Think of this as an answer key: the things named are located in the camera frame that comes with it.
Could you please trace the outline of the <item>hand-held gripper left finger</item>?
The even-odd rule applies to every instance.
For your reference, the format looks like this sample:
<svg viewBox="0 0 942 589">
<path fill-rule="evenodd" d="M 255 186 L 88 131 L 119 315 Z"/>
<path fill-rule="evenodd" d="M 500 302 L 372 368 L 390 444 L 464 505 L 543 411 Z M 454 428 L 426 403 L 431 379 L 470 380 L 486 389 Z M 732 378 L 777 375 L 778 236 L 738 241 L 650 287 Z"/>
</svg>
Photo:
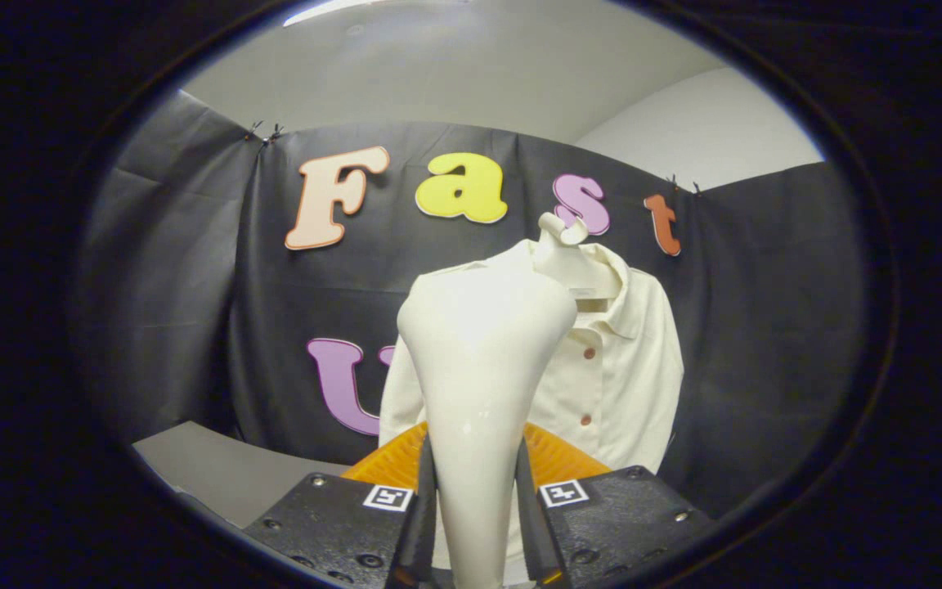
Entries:
<svg viewBox="0 0 942 589">
<path fill-rule="evenodd" d="M 321 588 L 430 588 L 437 479 L 417 424 L 342 474 L 307 474 L 244 529 Z"/>
</svg>

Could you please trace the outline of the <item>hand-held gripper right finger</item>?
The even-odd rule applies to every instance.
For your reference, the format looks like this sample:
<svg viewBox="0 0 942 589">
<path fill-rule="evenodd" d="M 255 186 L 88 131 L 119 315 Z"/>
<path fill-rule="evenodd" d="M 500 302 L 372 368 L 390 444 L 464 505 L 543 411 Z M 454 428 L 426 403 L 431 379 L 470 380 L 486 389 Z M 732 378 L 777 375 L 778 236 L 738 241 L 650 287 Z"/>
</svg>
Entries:
<svg viewBox="0 0 942 589">
<path fill-rule="evenodd" d="M 612 469 L 528 424 L 516 459 L 528 577 L 539 588 L 608 588 L 664 567 L 713 519 L 646 466 Z"/>
</svg>

